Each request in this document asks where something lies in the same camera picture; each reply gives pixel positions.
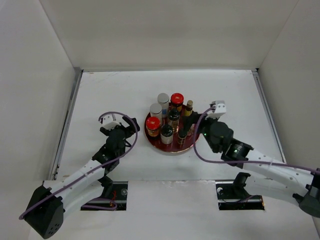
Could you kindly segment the white powder glass jar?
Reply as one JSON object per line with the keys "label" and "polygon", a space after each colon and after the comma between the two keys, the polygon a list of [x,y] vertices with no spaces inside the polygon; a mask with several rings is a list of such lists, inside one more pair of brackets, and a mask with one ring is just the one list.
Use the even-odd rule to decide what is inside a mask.
{"label": "white powder glass jar", "polygon": [[169,124],[165,124],[160,131],[161,142],[165,145],[169,145],[173,142],[174,131],[173,127]]}

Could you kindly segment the black cap pepper bottle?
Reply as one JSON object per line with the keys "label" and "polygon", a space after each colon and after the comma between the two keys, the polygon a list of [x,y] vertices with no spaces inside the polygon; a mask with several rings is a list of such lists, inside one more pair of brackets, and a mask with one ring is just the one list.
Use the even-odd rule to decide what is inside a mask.
{"label": "black cap pepper bottle", "polygon": [[177,132],[177,144],[178,146],[183,146],[185,144],[185,140],[187,137],[188,132],[184,130],[183,128],[179,128]]}

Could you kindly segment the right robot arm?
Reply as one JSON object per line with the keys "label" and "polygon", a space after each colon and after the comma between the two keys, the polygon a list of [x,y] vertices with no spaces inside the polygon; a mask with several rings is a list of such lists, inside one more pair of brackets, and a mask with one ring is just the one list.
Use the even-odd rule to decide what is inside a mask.
{"label": "right robot arm", "polygon": [[183,126],[202,134],[215,154],[220,154],[220,164],[228,164],[242,170],[255,172],[262,178],[253,178],[240,172],[241,180],[232,185],[232,192],[238,198],[245,197],[250,190],[258,195],[267,195],[299,207],[308,215],[320,216],[320,170],[292,165],[269,157],[251,145],[234,138],[234,132],[219,121],[219,113],[192,113],[184,116]]}

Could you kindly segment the red cap chili jar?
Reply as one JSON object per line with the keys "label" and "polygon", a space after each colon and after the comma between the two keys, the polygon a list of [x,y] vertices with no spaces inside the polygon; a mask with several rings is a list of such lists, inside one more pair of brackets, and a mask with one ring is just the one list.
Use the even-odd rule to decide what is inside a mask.
{"label": "red cap chili jar", "polygon": [[161,126],[162,126],[161,121],[157,117],[155,116],[149,117],[145,122],[147,135],[150,138],[157,138],[160,135]]}

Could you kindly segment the yellow label oil bottle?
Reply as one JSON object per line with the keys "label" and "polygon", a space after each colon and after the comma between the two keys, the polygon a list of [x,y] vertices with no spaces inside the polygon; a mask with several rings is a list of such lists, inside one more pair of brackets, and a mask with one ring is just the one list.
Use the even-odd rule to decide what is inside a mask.
{"label": "yellow label oil bottle", "polygon": [[193,112],[193,101],[192,100],[188,100],[184,109],[184,116],[188,117],[192,114]]}

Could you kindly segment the black lid spice jar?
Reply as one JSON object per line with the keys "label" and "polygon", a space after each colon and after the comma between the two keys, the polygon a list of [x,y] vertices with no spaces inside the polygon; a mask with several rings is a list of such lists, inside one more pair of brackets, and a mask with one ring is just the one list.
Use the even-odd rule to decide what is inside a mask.
{"label": "black lid spice jar", "polygon": [[179,129],[180,116],[180,112],[176,108],[171,109],[168,113],[167,123],[172,127],[174,133]]}

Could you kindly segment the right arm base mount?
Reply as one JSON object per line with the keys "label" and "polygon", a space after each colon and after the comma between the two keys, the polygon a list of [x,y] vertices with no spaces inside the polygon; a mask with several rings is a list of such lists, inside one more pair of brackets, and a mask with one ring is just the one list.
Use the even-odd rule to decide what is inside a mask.
{"label": "right arm base mount", "polygon": [[250,195],[246,190],[246,181],[251,175],[240,172],[234,180],[218,180],[215,182],[217,204],[220,211],[264,211],[261,195]]}

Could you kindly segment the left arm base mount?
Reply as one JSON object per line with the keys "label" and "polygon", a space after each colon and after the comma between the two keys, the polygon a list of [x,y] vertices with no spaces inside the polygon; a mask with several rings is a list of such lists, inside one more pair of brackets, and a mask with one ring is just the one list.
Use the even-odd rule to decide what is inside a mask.
{"label": "left arm base mount", "polygon": [[99,197],[83,205],[81,211],[126,211],[128,181],[113,181],[106,178],[106,185]]}

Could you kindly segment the pink lid seasoning jar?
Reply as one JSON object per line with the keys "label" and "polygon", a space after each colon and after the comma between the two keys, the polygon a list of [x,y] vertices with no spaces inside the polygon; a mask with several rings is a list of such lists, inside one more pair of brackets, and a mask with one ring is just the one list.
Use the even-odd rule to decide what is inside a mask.
{"label": "pink lid seasoning jar", "polygon": [[191,124],[190,128],[188,129],[187,131],[187,136],[190,137],[194,134],[194,131],[195,131],[195,124]]}

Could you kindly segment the aluminium table edge rail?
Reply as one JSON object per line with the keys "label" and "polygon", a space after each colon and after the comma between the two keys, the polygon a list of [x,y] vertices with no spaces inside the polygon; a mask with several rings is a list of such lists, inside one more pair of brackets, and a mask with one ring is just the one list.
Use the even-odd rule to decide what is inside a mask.
{"label": "aluminium table edge rail", "polygon": [[78,91],[80,88],[82,75],[84,72],[84,70],[81,69],[80,67],[74,67],[73,69],[75,71],[75,77],[73,80],[70,98],[69,98],[68,106],[66,109],[66,114],[65,114],[65,118],[64,118],[64,122],[63,122],[63,126],[62,126],[62,131],[61,131],[61,134],[59,137],[57,149],[56,149],[54,158],[52,160],[52,163],[50,166],[50,171],[49,171],[49,174],[47,177],[48,180],[56,180],[57,179],[57,175],[58,175],[59,168],[61,165],[62,155],[63,155],[63,151],[65,148],[66,139],[67,139],[69,127],[71,124],[71,119],[72,119]]}

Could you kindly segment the red round tray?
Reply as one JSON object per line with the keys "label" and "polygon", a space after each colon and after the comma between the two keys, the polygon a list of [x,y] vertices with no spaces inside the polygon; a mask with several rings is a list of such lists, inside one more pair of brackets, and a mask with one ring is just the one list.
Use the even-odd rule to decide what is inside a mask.
{"label": "red round tray", "polygon": [[200,137],[200,135],[197,133],[195,134],[195,132],[193,133],[192,136],[187,136],[184,142],[183,146],[178,146],[177,140],[178,140],[178,131],[180,128],[183,128],[183,120],[182,118],[180,118],[179,120],[179,126],[178,126],[178,131],[177,132],[173,132],[173,141],[171,144],[165,145],[162,143],[161,141],[161,129],[165,124],[168,124],[168,118],[164,118],[162,120],[162,125],[160,127],[160,135],[156,138],[152,138],[148,136],[147,133],[147,128],[146,128],[146,120],[151,117],[150,113],[148,113],[148,115],[145,118],[144,121],[144,133],[146,138],[148,139],[149,143],[154,146],[155,148],[157,148],[160,151],[166,152],[166,153],[181,153],[184,152],[190,148],[193,147],[194,145],[194,141],[193,141],[193,137],[195,137],[195,140],[197,141]]}

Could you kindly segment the red cap sauce jar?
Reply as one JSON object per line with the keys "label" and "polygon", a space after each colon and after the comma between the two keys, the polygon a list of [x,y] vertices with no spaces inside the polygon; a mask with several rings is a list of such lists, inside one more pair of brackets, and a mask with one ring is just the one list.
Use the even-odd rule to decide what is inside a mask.
{"label": "red cap sauce jar", "polygon": [[170,108],[176,109],[181,113],[184,103],[184,96],[181,93],[173,93],[170,97]]}

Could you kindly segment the silver cap shaker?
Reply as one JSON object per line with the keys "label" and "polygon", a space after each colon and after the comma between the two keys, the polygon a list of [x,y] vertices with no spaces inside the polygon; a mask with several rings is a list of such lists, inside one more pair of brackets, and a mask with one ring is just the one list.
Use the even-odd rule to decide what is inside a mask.
{"label": "silver cap shaker", "polygon": [[163,120],[162,117],[162,106],[159,103],[153,103],[149,108],[149,113],[151,117],[156,117],[160,121]]}
{"label": "silver cap shaker", "polygon": [[169,112],[169,96],[166,93],[160,93],[157,96],[157,101],[162,107],[162,118],[166,118]]}

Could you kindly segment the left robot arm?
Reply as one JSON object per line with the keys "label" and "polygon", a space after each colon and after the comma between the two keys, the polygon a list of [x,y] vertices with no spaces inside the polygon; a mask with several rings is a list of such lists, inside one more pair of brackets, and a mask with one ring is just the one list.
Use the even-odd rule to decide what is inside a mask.
{"label": "left robot arm", "polygon": [[51,238],[73,211],[95,198],[105,200],[112,195],[113,181],[108,174],[133,149],[134,144],[127,139],[137,137],[140,131],[135,118],[123,114],[122,119],[128,124],[124,126],[115,114],[106,112],[98,118],[102,125],[99,130],[106,141],[82,168],[51,187],[41,185],[34,190],[19,219],[26,221],[44,240]]}

